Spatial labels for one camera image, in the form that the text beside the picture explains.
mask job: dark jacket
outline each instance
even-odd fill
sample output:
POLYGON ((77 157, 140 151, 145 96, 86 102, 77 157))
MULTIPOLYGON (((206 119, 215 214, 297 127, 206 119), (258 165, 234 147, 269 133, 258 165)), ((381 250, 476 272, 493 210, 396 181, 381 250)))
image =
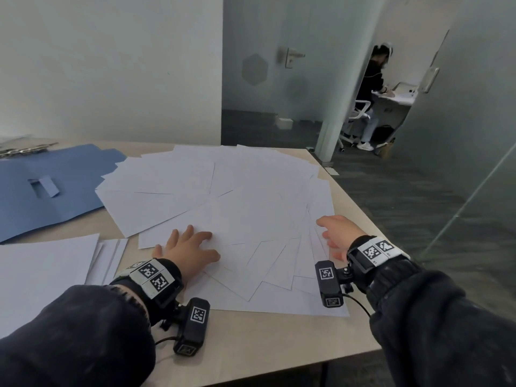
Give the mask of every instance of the dark jacket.
MULTIPOLYGON (((357 100, 370 101, 373 104, 371 91, 380 91, 384 87, 384 79, 382 77, 382 68, 375 61, 369 61, 365 70, 364 78, 358 90, 357 100)), ((364 105, 357 105, 358 109, 362 109, 364 105)))
MULTIPOLYGON (((390 262, 375 280, 403 261, 390 262)), ((516 325, 465 299, 445 274, 418 270, 374 307, 371 331, 397 386, 516 382, 516 325)), ((74 286, 0 340, 0 386, 139 386, 154 362, 136 306, 107 287, 74 286)))

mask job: white chair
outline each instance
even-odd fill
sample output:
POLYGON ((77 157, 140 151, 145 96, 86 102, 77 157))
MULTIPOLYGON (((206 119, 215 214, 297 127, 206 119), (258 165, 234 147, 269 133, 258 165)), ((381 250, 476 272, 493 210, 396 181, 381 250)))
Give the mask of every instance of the white chair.
POLYGON ((371 106, 370 101, 355 101, 355 108, 349 115, 349 118, 347 122, 343 126, 343 130, 341 130, 341 134, 339 135, 339 150, 342 152, 344 150, 344 144, 343 141, 349 142, 351 145, 355 144, 355 140, 353 136, 351 135, 351 130, 353 128, 353 121, 360 119, 360 118, 371 118, 369 115, 366 114, 366 111, 369 110, 371 106), (357 103, 363 103, 364 107, 362 107, 361 110, 358 110, 357 103))

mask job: table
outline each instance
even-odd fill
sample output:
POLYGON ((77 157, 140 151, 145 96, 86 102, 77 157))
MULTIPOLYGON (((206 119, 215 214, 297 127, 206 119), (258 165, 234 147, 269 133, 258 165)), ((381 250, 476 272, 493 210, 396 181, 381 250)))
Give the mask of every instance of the table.
MULTIPOLYGON (((59 144, 52 149, 94 143, 101 149, 118 149, 127 156, 170 151, 174 146, 55 139, 23 139, 13 146, 21 148, 55 141, 59 144)), ((317 164, 305 149, 278 150, 317 164)), ((322 167, 319 177, 330 181, 337 214, 355 221, 368 234, 383 236, 322 167)), ((60 240, 94 233, 100 233, 101 239, 123 238, 111 216, 102 208, 66 223, 22 235, 12 242, 60 240)), ((150 250, 139 250, 138 237, 131 236, 119 270, 149 256, 150 250)), ((357 290, 353 295, 372 312, 365 295, 357 290)), ((365 312, 351 300, 347 300, 346 305, 349 318, 212 310, 206 340, 199 353, 193 358, 179 357, 173 353, 173 343, 160 345, 149 385, 197 387, 378 350, 380 346, 371 335, 365 312)), ((153 335, 160 339, 171 335, 171 331, 164 332, 155 327, 153 335)))

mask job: floor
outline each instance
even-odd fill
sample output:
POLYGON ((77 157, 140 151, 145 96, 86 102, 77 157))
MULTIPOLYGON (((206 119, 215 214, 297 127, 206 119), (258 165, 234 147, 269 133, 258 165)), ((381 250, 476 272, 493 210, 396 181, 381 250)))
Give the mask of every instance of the floor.
MULTIPOLYGON (((294 122, 292 130, 278 130, 274 114, 226 110, 222 116, 222 144, 305 148, 315 146, 320 125, 299 121, 294 122)), ((405 160, 382 159, 349 147, 336 152, 332 161, 339 173, 334 176, 337 183, 398 247, 426 268, 448 273, 481 306, 516 320, 516 234, 495 220, 462 214, 425 252, 464 203, 461 197, 405 160)), ((327 386, 390 385, 381 353, 371 356, 371 366, 358 367, 354 373, 348 371, 342 383, 329 380, 327 386)), ((349 359, 337 363, 335 369, 347 369, 349 359)), ((286 375, 292 371, 296 375, 300 372, 289 370, 286 375)), ((270 384, 271 377, 280 381, 283 374, 266 375, 269 379, 264 381, 270 384)))

